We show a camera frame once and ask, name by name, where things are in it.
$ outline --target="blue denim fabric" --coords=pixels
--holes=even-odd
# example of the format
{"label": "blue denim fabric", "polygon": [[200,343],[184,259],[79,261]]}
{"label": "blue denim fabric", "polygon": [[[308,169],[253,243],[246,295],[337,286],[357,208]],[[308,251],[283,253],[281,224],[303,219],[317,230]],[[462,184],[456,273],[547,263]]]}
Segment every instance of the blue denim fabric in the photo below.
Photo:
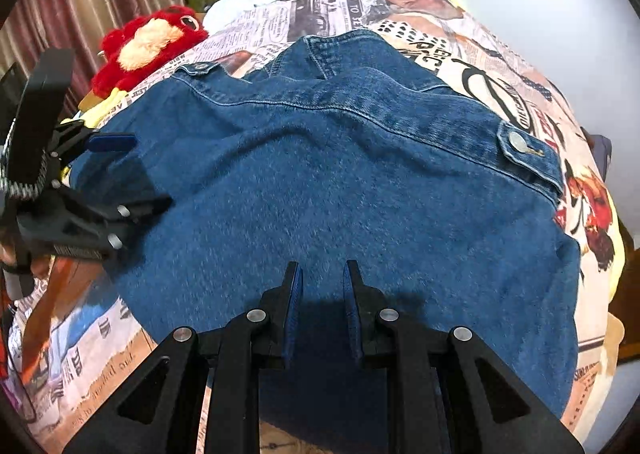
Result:
{"label": "blue denim fabric", "polygon": [[580,251],[554,222],[558,156],[376,34],[307,36],[245,79],[181,66],[104,130],[140,143],[80,157],[76,188],[109,203],[175,200],[111,267],[155,340],[225,325],[288,260],[302,265],[294,362],[262,376],[264,420],[337,452],[384,451],[384,375],[350,357],[347,259],[399,310],[473,328],[562,413]]}

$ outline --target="newspaper print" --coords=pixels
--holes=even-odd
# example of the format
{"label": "newspaper print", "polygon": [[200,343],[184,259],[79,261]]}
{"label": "newspaper print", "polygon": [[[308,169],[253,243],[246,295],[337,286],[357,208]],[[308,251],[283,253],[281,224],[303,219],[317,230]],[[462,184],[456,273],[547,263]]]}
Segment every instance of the newspaper print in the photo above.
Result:
{"label": "newspaper print", "polygon": [[[575,313],[580,352],[562,417],[574,431],[590,400],[594,380],[603,376],[600,354],[607,325],[609,281],[620,275],[624,261],[614,207],[562,93],[460,7],[449,0],[285,0],[267,4],[242,13],[224,30],[211,34],[153,73],[129,92],[100,126],[156,82],[171,76],[181,64],[220,62],[227,73],[241,78],[263,68],[300,36],[331,36],[356,28],[379,33],[405,57],[437,74],[455,91],[477,99],[559,153],[566,188],[556,221],[582,249]],[[36,300],[34,296],[25,306]],[[128,309],[122,305],[118,311],[126,314]],[[48,366],[43,360],[40,380],[35,377],[34,387],[27,388],[34,394],[37,416],[24,416],[48,452],[60,452],[81,423],[153,348],[134,322],[110,317],[96,320],[78,342],[78,350],[66,354],[66,382],[62,387],[59,381],[47,383]],[[96,344],[105,340],[113,340],[114,345],[98,348]],[[19,355],[19,347],[12,350]],[[24,400],[19,388],[13,391],[17,402]],[[39,391],[56,405],[40,404],[44,396],[38,397]],[[199,452],[205,423],[206,413],[201,419]],[[318,450],[267,424],[261,424],[260,432],[269,450],[283,454]]]}

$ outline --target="bedsheet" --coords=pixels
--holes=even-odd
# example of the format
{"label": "bedsheet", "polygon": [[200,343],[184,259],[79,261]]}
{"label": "bedsheet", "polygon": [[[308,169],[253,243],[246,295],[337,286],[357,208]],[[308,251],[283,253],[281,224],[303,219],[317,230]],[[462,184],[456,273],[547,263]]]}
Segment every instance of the bedsheet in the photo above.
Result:
{"label": "bedsheet", "polygon": [[[607,320],[609,287],[617,283],[624,261],[615,207],[559,89],[454,1],[284,0],[248,10],[129,92],[100,126],[178,65],[219,61],[240,78],[301,36],[362,27],[558,152],[565,192],[556,222],[582,249],[575,311],[578,365],[562,422],[584,440],[610,384],[621,338],[620,327]],[[34,294],[19,304],[10,335],[17,371],[24,323],[45,288],[46,281],[38,281]],[[46,450],[60,452],[154,346],[109,279],[100,275],[76,306],[52,324],[37,374],[24,389],[14,375],[5,389]],[[590,418],[583,421],[583,415]],[[315,448],[268,424],[262,424],[261,433],[269,450]]]}

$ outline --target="triangular cutout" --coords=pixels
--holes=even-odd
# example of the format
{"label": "triangular cutout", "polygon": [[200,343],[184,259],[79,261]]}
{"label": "triangular cutout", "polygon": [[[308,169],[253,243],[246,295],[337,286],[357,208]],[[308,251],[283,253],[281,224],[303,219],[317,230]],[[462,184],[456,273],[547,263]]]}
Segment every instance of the triangular cutout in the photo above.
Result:
{"label": "triangular cutout", "polygon": [[169,372],[169,358],[164,357],[118,407],[118,414],[149,425],[154,420],[162,387]]}
{"label": "triangular cutout", "polygon": [[489,362],[477,358],[476,367],[495,423],[505,423],[530,413],[529,405]]}

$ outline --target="silver screw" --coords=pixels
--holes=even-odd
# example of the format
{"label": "silver screw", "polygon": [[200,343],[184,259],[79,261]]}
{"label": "silver screw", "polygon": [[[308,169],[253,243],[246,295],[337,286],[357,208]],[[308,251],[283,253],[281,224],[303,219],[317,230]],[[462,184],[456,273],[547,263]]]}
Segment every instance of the silver screw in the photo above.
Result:
{"label": "silver screw", "polygon": [[471,332],[471,330],[467,328],[460,327],[453,330],[453,336],[455,336],[455,338],[457,338],[461,342],[471,340],[471,337],[473,335],[474,334]]}
{"label": "silver screw", "polygon": [[252,309],[249,313],[246,314],[246,317],[251,322],[262,322],[267,318],[267,314],[261,309]]}
{"label": "silver screw", "polygon": [[116,234],[109,234],[107,236],[107,240],[114,250],[119,250],[122,248],[122,241]]}
{"label": "silver screw", "polygon": [[385,308],[383,310],[380,310],[380,318],[387,322],[396,321],[398,320],[398,317],[399,317],[398,312],[393,308]]}
{"label": "silver screw", "polygon": [[189,328],[178,328],[174,331],[174,339],[178,342],[186,342],[191,338],[191,330]]}

